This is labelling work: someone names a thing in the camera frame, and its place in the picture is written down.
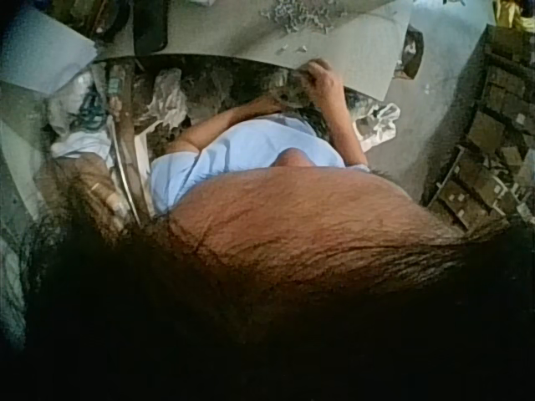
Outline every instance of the white cloth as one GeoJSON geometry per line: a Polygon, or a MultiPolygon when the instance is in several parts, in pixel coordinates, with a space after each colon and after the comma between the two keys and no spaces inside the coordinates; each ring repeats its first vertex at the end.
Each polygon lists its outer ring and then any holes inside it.
{"type": "Polygon", "coordinates": [[[73,132],[65,140],[54,142],[51,150],[54,158],[78,159],[84,153],[95,153],[106,162],[106,167],[110,169],[114,165],[110,148],[111,140],[104,128],[99,132],[73,132]]]}
{"type": "MultiPolygon", "coordinates": [[[[310,125],[274,114],[235,125],[200,154],[178,152],[154,160],[150,190],[155,209],[166,213],[195,184],[215,175],[269,167],[289,148],[301,150],[317,166],[344,168],[342,157],[310,125]]],[[[355,168],[369,172],[364,165],[355,168]]]]}

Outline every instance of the concrete floor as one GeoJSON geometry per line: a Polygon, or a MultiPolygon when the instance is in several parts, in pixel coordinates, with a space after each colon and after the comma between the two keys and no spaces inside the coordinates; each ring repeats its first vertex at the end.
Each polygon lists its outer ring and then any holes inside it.
{"type": "Polygon", "coordinates": [[[470,122],[484,76],[479,39],[493,21],[490,0],[466,0],[465,7],[442,0],[414,3],[410,24],[425,42],[420,71],[413,81],[392,81],[385,101],[401,108],[397,135],[368,156],[415,201],[434,186],[470,122]]]}

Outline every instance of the blue shirt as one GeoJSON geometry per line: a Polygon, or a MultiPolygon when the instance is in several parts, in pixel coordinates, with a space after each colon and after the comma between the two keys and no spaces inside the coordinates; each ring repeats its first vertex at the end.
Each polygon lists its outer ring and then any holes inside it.
{"type": "MultiPolygon", "coordinates": [[[[199,154],[177,152],[154,160],[150,190],[155,209],[166,213],[195,184],[214,175],[269,167],[289,148],[301,150],[317,166],[344,168],[342,157],[310,125],[274,114],[233,126],[199,154]]],[[[355,168],[369,172],[365,165],[355,168]]]]}

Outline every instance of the table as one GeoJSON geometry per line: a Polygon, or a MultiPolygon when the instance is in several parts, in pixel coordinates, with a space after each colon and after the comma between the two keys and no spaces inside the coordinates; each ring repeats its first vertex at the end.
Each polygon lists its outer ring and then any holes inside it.
{"type": "MultiPolygon", "coordinates": [[[[273,0],[217,0],[209,8],[170,0],[168,45],[157,54],[227,56],[292,69],[322,57],[343,75],[347,87],[384,100],[405,41],[412,0],[339,3],[348,15],[325,35],[310,28],[286,34],[260,15],[273,0]],[[306,53],[298,51],[302,46],[306,53]]],[[[101,58],[134,55],[131,20],[101,58]]]]}

